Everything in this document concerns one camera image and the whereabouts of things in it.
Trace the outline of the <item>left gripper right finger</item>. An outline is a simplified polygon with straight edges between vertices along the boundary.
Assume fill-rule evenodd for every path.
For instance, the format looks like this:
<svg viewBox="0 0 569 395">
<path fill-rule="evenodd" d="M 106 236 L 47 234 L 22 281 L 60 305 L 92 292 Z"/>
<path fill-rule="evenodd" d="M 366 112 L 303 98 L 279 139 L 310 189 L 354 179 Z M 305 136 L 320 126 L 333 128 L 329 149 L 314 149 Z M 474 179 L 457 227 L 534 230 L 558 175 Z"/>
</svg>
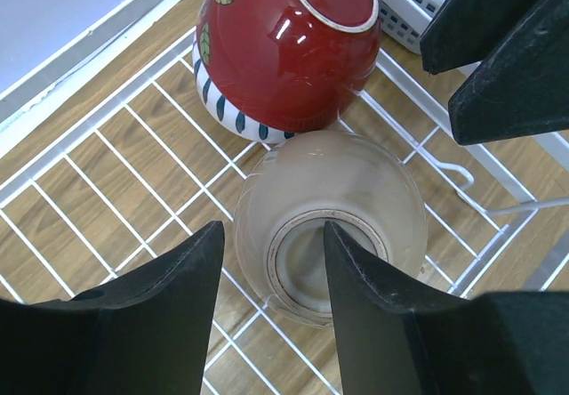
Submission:
<svg viewBox="0 0 569 395">
<path fill-rule="evenodd" d="M 339 224 L 325 267 L 347 394 L 565 394 L 568 294 L 465 300 L 372 255 Z"/>
</svg>

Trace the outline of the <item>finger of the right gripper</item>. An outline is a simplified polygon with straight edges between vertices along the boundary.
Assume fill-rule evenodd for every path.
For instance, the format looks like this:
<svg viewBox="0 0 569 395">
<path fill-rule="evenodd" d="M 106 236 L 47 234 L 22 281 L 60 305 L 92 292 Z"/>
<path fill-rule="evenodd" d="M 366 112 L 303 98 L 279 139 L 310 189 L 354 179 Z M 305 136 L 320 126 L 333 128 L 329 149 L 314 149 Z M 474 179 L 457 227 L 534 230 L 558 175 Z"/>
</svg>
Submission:
<svg viewBox="0 0 569 395">
<path fill-rule="evenodd" d="M 445 0 L 421 35 L 432 75 L 483 60 L 538 0 Z"/>
</svg>

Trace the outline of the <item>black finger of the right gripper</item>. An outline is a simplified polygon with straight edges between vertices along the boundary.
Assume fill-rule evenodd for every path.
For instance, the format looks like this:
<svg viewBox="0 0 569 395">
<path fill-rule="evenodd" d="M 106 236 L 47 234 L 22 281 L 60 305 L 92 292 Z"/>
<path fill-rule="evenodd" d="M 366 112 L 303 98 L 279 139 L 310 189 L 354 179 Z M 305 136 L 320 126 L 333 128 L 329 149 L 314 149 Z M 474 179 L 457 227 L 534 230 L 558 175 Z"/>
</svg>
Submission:
<svg viewBox="0 0 569 395">
<path fill-rule="evenodd" d="M 448 104 L 462 145 L 568 127 L 568 0 L 537 0 Z"/>
</svg>

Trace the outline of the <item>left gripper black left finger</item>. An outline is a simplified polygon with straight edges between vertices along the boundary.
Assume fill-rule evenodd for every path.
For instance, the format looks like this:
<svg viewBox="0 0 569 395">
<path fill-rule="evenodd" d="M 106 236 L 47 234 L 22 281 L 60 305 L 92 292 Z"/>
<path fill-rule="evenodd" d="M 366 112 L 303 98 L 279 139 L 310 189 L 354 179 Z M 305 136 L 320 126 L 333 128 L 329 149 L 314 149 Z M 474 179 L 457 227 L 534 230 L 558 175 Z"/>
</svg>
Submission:
<svg viewBox="0 0 569 395">
<path fill-rule="evenodd" d="M 2 393 L 199 393 L 223 253 L 213 221 L 70 300 L 2 301 Z"/>
</svg>

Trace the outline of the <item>black bowl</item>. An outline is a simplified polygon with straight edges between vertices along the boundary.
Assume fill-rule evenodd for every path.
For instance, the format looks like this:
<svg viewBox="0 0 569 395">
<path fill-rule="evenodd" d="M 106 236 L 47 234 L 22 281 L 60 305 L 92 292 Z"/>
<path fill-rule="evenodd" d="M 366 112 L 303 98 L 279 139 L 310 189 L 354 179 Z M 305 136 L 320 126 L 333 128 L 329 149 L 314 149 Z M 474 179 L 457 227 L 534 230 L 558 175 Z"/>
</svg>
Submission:
<svg viewBox="0 0 569 395">
<path fill-rule="evenodd" d="M 417 277 L 426 210 L 405 165 L 362 135 L 322 130 L 276 145 L 247 176 L 234 216 L 236 258 L 252 290 L 301 324 L 333 322 L 324 226 Z"/>
</svg>

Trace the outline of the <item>white wire dish rack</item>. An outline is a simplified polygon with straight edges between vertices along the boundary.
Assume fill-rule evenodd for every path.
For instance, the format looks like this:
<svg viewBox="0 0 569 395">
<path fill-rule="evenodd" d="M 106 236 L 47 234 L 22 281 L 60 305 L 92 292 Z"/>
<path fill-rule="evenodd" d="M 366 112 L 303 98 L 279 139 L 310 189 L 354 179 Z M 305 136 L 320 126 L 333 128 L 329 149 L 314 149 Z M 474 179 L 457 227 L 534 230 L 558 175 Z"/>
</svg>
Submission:
<svg viewBox="0 0 569 395">
<path fill-rule="evenodd" d="M 245 176 L 264 145 L 240 139 L 204 113 L 190 56 L 169 57 L 129 99 L 104 109 L 84 94 L 1 161 L 1 296 L 68 299 L 179 244 L 211 220 L 232 223 Z M 375 72 L 339 128 L 361 133 L 404 161 L 427 204 L 429 246 L 421 280 L 454 294 L 568 287 L 568 210 L 486 218 L 480 208 L 516 201 L 464 148 Z M 228 246 L 204 394 L 338 394 L 333 332 L 269 310 Z"/>
</svg>

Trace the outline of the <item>white bowl red outside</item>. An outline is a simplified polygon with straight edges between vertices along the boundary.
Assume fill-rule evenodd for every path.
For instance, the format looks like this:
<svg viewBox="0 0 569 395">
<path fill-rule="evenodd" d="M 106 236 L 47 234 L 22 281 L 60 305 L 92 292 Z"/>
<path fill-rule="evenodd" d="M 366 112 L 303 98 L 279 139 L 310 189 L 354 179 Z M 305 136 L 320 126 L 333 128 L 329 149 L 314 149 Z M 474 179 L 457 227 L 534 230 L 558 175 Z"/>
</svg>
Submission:
<svg viewBox="0 0 569 395">
<path fill-rule="evenodd" d="M 379 0 L 204 0 L 195 41 L 213 82 L 248 117 L 319 130 L 373 72 Z"/>
</svg>

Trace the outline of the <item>white striped bowl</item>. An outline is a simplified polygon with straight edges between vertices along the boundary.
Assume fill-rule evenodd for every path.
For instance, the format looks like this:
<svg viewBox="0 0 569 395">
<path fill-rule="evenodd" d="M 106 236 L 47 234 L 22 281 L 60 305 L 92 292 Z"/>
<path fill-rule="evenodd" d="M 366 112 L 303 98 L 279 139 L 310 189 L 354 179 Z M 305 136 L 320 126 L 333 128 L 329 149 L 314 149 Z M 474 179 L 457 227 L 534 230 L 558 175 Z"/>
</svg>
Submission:
<svg viewBox="0 0 569 395">
<path fill-rule="evenodd" d="M 249 141 L 277 144 L 295 135 L 264 125 L 239 110 L 213 82 L 200 56 L 197 41 L 194 41 L 191 53 L 198 95 L 217 123 Z"/>
</svg>

